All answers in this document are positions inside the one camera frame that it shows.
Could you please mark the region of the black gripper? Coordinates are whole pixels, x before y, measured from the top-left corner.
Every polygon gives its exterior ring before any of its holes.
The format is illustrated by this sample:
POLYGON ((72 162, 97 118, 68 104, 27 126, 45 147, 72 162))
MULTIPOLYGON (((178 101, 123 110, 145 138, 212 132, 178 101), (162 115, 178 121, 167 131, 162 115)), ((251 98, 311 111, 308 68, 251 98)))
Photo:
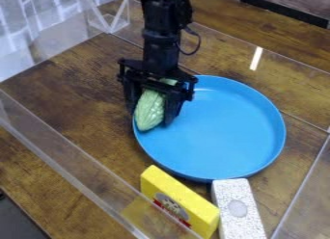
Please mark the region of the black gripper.
POLYGON ((199 79, 179 67, 171 70, 148 67, 141 61, 119 60, 119 82, 124 87, 128 112, 133 114, 135 106, 144 89, 164 94, 164 125, 170 125, 179 115, 184 101, 191 101, 194 88, 199 79))

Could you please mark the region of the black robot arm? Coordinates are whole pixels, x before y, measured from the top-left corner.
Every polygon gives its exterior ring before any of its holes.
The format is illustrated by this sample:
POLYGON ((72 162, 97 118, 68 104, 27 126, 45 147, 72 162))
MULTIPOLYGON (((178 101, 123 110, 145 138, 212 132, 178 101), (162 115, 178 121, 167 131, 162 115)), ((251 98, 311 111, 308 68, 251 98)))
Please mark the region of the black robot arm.
POLYGON ((170 125, 178 117, 183 103, 194 98, 198 78, 179 68, 182 31, 202 37, 188 28, 192 22, 190 0, 140 0, 144 27, 143 59, 119 60, 119 82, 124 87, 128 110, 133 113, 137 100, 151 90, 164 96, 164 117, 170 125))

